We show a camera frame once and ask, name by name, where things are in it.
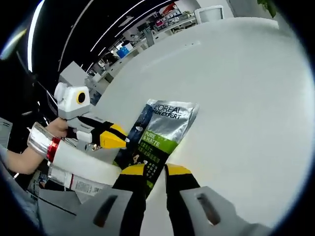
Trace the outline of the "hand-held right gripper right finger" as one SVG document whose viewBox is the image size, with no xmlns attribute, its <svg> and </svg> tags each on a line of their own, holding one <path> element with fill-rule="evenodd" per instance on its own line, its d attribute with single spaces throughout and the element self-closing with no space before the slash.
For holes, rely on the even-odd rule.
<svg viewBox="0 0 315 236">
<path fill-rule="evenodd" d="M 166 164 L 167 210 L 176 236 L 268 236 L 271 229 L 241 218 L 235 206 L 190 170 Z"/>
</svg>

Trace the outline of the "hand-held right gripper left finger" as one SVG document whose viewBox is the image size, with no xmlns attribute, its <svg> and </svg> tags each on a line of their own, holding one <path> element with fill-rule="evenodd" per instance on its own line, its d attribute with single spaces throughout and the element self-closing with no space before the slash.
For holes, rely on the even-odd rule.
<svg viewBox="0 0 315 236">
<path fill-rule="evenodd" d="M 122 170 L 111 188 L 83 204 L 75 217 L 76 236 L 138 236 L 146 209 L 144 164 Z"/>
</svg>

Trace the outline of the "person's left hand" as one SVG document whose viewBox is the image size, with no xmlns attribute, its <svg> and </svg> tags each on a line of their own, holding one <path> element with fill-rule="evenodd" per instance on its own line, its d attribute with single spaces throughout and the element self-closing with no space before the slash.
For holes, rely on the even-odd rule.
<svg viewBox="0 0 315 236">
<path fill-rule="evenodd" d="M 55 137 L 65 138 L 68 132 L 68 124 L 62 118 L 56 118 L 48 124 L 46 129 Z"/>
</svg>

